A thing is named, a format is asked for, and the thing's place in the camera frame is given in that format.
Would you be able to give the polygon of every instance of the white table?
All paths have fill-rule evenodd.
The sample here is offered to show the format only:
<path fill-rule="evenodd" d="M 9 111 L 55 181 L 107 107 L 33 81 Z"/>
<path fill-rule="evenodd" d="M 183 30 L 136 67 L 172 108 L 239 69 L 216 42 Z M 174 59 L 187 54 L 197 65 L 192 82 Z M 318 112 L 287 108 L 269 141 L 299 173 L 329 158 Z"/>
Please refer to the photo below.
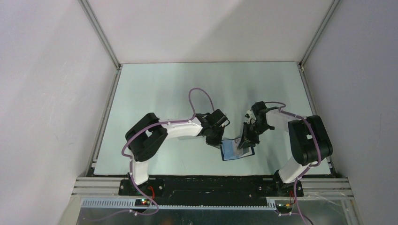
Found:
<path fill-rule="evenodd" d="M 311 115 L 295 62 L 228 62 L 124 64 L 99 151 L 94 174 L 124 175 L 129 159 L 121 155 L 124 135 L 144 115 L 160 119 L 188 118 L 192 110 L 188 91 L 206 90 L 215 108 L 231 121 L 224 138 L 241 135 L 243 116 L 258 101 L 281 101 L 286 110 Z M 192 93 L 197 113 L 211 112 L 210 103 L 198 90 Z M 206 145 L 203 137 L 166 140 L 150 159 L 151 175 L 272 175 L 291 157 L 289 135 L 268 130 L 260 136 L 255 155 L 222 161 L 219 149 Z M 324 160 L 308 174 L 329 174 Z"/>

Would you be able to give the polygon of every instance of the white wall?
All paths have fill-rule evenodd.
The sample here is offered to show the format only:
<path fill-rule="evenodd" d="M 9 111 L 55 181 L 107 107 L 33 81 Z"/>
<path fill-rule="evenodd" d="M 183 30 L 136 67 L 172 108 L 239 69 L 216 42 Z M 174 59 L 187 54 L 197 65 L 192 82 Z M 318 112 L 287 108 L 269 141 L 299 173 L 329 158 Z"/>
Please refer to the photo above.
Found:
<path fill-rule="evenodd" d="M 77 0 L 0 3 L 0 224 L 56 224 L 115 69 Z"/>
<path fill-rule="evenodd" d="M 316 107 L 365 224 L 397 224 L 398 1 L 342 1 L 308 63 Z"/>
<path fill-rule="evenodd" d="M 90 0 L 121 63 L 300 61 L 332 0 Z"/>

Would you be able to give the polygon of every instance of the perforated metal strip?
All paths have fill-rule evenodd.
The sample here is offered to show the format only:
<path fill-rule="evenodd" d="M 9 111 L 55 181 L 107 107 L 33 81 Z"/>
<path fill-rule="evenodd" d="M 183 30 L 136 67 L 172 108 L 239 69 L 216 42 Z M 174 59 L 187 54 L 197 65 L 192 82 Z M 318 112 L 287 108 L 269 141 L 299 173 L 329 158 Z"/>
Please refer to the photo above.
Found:
<path fill-rule="evenodd" d="M 84 198 L 82 208 L 112 208 L 112 209 L 144 209 L 146 207 L 134 205 L 134 199 L 112 198 Z M 267 200 L 268 206 L 188 206 L 188 205 L 159 205 L 160 209 L 170 210 L 276 210 L 275 201 Z"/>

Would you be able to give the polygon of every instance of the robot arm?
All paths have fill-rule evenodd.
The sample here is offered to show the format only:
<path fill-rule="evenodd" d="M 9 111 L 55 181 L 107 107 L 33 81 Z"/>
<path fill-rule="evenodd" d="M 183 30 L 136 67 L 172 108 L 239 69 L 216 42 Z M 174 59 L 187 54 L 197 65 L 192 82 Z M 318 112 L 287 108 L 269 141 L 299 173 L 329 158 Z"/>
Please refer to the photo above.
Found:
<path fill-rule="evenodd" d="M 321 159 L 330 156 L 333 148 L 326 133 L 321 118 L 318 115 L 306 118 L 315 134 Z M 244 128 L 241 143 L 238 148 L 254 147 L 259 144 L 259 135 L 266 130 L 280 129 L 289 133 L 292 157 L 286 165 L 276 171 L 276 177 L 284 184 L 294 180 L 310 165 L 317 164 L 318 153 L 315 148 L 313 137 L 303 120 L 285 113 L 277 107 L 267 108 L 264 102 L 257 102 L 245 115 Z"/>
<path fill-rule="evenodd" d="M 150 128 L 140 134 L 128 146 L 133 154 L 133 177 L 137 185 L 148 180 L 148 160 L 152 158 L 162 143 L 170 138 L 181 136 L 205 136 L 206 143 L 220 148 L 224 123 L 229 120 L 220 109 L 213 113 L 196 114 L 192 120 L 160 120 L 154 113 L 145 115 L 133 128 L 126 133 L 129 140 L 145 127 L 161 122 L 162 125 Z"/>

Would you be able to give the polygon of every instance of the aluminum frame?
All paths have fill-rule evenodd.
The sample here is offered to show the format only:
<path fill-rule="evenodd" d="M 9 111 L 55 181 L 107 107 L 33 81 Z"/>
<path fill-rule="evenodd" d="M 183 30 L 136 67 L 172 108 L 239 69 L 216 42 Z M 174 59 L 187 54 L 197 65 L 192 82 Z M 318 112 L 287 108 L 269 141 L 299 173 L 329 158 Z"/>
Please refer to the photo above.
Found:
<path fill-rule="evenodd" d="M 96 142 L 92 149 L 92 154 L 90 160 L 88 162 L 88 166 L 84 173 L 84 176 L 87 175 L 90 168 L 95 167 L 98 153 L 100 150 L 100 146 L 102 143 L 102 139 L 104 136 L 105 128 L 107 125 L 107 120 L 109 118 L 110 110 L 112 107 L 112 102 L 115 97 L 116 87 L 120 78 L 120 73 L 122 66 L 118 61 L 111 44 L 109 43 L 103 29 L 101 28 L 100 23 L 98 22 L 95 13 L 93 12 L 88 0 L 79 0 L 83 11 L 86 13 L 88 20 L 90 21 L 94 31 L 96 32 L 98 38 L 100 39 L 101 43 L 103 44 L 107 54 L 109 55 L 110 59 L 112 60 L 113 64 L 116 68 L 115 78 L 113 80 L 112 88 L 109 92 L 109 96 L 107 99 L 107 104 L 105 110 L 103 112 L 103 116 L 101 119 L 100 127 L 97 132 Z M 330 18 L 334 14 L 337 6 L 339 5 L 340 0 L 333 0 L 331 3 L 323 21 L 321 22 L 317 32 L 315 33 L 310 45 L 308 46 L 302 60 L 298 62 L 298 70 L 300 72 L 300 76 L 307 94 L 307 98 L 311 107 L 312 113 L 316 114 L 316 106 L 313 101 L 306 76 L 304 73 L 304 65 L 311 55 L 311 52 L 318 42 L 321 34 L 324 32 L 326 25 L 328 24 Z M 331 171 L 333 170 L 332 161 L 328 158 L 328 163 L 330 165 Z M 123 178 L 120 177 L 78 177 L 76 179 L 71 201 L 73 204 L 70 204 L 69 207 L 72 207 L 75 211 L 78 207 L 82 207 L 82 203 L 84 200 L 87 199 L 103 199 L 106 201 L 120 201 L 122 199 L 135 199 L 140 198 L 139 196 L 119 196 L 118 190 L 120 181 Z M 332 201 L 332 200 L 340 200 L 342 207 L 344 209 L 344 213 L 346 216 L 347 223 L 349 225 L 354 224 L 363 224 L 360 216 L 358 207 L 354 200 L 354 196 L 351 190 L 351 186 L 347 178 L 303 178 L 301 179 L 303 190 L 304 190 L 304 197 L 298 197 L 299 200 L 324 200 L 324 201 Z M 274 203 L 275 201 L 286 201 L 288 197 L 268 197 L 270 203 Z M 98 207 L 106 208 L 106 205 L 97 205 Z M 188 207 L 188 206 L 167 206 L 170 208 L 175 209 L 195 209 L 195 207 Z"/>

